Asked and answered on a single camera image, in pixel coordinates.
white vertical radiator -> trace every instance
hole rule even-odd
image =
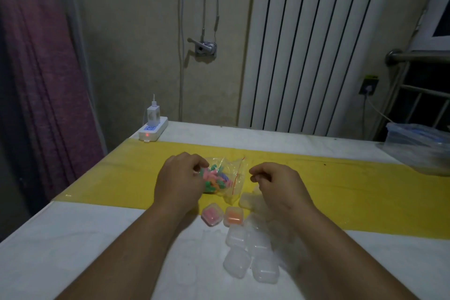
[[[253,0],[239,126],[336,136],[385,0]]]

right hand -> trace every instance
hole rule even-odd
[[[314,209],[312,199],[297,171],[286,165],[262,163],[250,169],[250,180],[258,182],[267,206],[290,219],[294,213]]]

left hand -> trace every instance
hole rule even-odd
[[[198,154],[183,152],[171,156],[158,173],[154,204],[184,216],[197,205],[205,190],[205,181],[198,172],[208,166]]]

pink fabric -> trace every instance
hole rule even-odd
[[[103,157],[86,86],[57,0],[0,0],[0,16],[50,200]]]

metal bar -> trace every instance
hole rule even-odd
[[[436,120],[433,123],[433,128],[436,128],[439,121],[441,121],[442,115],[444,115],[445,111],[447,110],[447,107],[449,106],[450,100],[447,99],[445,103],[442,105],[441,110],[439,111],[439,114],[437,115]]]
[[[450,51],[411,51],[395,49],[387,53],[384,62],[387,66],[402,62],[425,62],[450,64]]]
[[[409,86],[408,84],[402,84],[400,86],[400,88],[406,89],[406,90],[411,90],[413,92],[421,92],[421,93],[428,94],[428,95],[438,96],[440,98],[450,99],[450,94],[446,93],[446,92],[438,92],[436,90]]]
[[[413,113],[416,110],[417,104],[419,104],[421,97],[422,97],[422,93],[419,92],[419,94],[417,94],[416,100],[414,101],[414,104],[413,104],[411,110],[409,111],[408,116],[406,117],[405,124],[409,124],[409,120],[411,120],[411,116],[413,116]]]

